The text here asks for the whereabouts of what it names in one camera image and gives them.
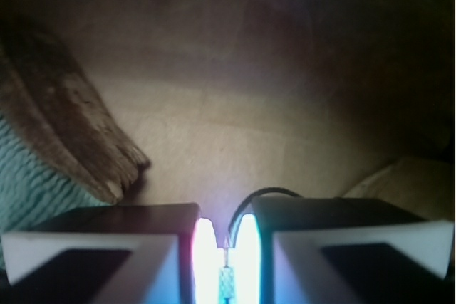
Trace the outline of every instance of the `black cable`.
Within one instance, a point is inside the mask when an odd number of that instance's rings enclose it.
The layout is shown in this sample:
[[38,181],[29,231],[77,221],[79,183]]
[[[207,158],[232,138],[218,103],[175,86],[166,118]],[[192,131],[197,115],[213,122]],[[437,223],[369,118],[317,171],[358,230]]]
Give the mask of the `black cable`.
[[234,247],[234,246],[232,246],[232,244],[234,242],[234,239],[236,238],[237,231],[239,229],[239,223],[240,223],[239,221],[241,219],[240,216],[241,216],[242,212],[247,208],[247,206],[250,204],[250,202],[252,202],[252,199],[254,197],[265,195],[265,194],[285,194],[285,195],[289,195],[292,197],[302,197],[300,194],[297,194],[296,192],[293,192],[293,191],[285,189],[285,188],[280,188],[280,187],[267,187],[267,188],[259,189],[259,190],[256,190],[255,192],[252,192],[249,196],[247,196],[244,199],[244,201],[241,202],[241,204],[234,211],[234,214],[228,225],[228,235],[224,242],[225,248]]

